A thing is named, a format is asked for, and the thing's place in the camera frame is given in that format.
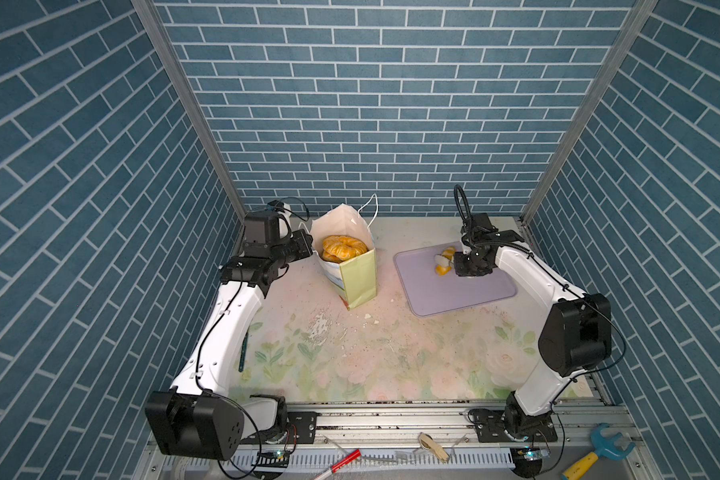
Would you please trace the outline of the striped bread roll back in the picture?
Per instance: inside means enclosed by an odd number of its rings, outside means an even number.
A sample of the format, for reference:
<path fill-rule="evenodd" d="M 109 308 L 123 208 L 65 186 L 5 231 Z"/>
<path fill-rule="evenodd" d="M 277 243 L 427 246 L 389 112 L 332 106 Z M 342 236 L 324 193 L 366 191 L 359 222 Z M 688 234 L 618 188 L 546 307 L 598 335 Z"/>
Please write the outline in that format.
<path fill-rule="evenodd" d="M 439 276 L 444 276 L 450 272 L 454 266 L 453 258 L 456 249 L 453 246 L 445 248 L 440 254 L 434 256 L 435 272 Z"/>

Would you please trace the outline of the white green paper bag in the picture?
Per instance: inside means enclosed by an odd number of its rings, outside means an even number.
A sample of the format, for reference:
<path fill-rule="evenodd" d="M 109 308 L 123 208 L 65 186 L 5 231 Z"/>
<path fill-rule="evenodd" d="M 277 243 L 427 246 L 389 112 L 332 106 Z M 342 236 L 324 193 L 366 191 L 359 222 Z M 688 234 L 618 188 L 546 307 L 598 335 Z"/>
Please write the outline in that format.
<path fill-rule="evenodd" d="M 325 277 L 348 310 L 377 295 L 377 259 L 371 226 L 379 212 L 372 194 L 358 209 L 341 204 L 317 218 L 309 229 Z"/>

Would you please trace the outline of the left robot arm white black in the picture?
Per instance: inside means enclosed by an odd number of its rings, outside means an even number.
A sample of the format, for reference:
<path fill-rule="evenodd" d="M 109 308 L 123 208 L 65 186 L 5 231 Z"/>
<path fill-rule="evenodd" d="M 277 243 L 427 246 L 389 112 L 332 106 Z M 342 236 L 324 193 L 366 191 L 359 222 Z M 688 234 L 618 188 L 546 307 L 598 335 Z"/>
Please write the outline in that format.
<path fill-rule="evenodd" d="M 279 439 L 288 426 L 283 397 L 230 397 L 252 320 L 288 266 L 312 254 L 305 230 L 253 243 L 223 266 L 214 306 L 187 363 L 166 390 L 152 392 L 145 415 L 165 455 L 227 461 L 243 440 Z"/>

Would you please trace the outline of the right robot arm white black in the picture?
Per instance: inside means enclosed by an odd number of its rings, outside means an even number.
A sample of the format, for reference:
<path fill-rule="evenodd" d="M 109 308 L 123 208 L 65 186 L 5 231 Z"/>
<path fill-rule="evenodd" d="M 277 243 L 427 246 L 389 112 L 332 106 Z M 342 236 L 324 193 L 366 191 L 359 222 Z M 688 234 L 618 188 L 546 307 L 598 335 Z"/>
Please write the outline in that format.
<path fill-rule="evenodd" d="M 568 283 L 522 242 L 464 247 L 449 263 L 462 277 L 505 272 L 547 309 L 537 339 L 541 359 L 509 394 L 502 416 L 506 435 L 525 441 L 552 426 L 552 408 L 572 382 L 611 356 L 611 304 L 600 293 L 589 294 Z"/>

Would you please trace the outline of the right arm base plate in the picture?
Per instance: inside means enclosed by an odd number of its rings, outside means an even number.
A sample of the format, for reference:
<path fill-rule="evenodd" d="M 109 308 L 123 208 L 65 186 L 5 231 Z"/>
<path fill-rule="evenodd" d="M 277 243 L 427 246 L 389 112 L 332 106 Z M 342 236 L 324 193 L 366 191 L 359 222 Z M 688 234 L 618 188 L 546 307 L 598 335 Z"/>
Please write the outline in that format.
<path fill-rule="evenodd" d="M 471 409 L 467 420 L 472 424 L 480 443 L 523 443 L 540 440 L 553 443 L 558 440 L 551 413 L 528 416 L 521 410 L 503 412 L 488 409 Z"/>

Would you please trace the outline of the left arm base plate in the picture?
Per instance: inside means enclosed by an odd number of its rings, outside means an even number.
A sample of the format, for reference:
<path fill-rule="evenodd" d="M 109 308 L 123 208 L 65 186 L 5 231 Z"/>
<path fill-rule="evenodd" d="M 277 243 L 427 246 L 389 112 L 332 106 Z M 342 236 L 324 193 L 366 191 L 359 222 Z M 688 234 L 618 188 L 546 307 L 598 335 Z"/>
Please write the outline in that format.
<path fill-rule="evenodd" d="M 242 439 L 244 444 L 257 445 L 259 440 L 267 444 L 314 443 L 318 417 L 315 411 L 288 411 L 285 415 L 257 412 L 252 416 L 258 430 L 254 431 L 253 425 L 246 419 L 245 433 L 248 436 Z"/>

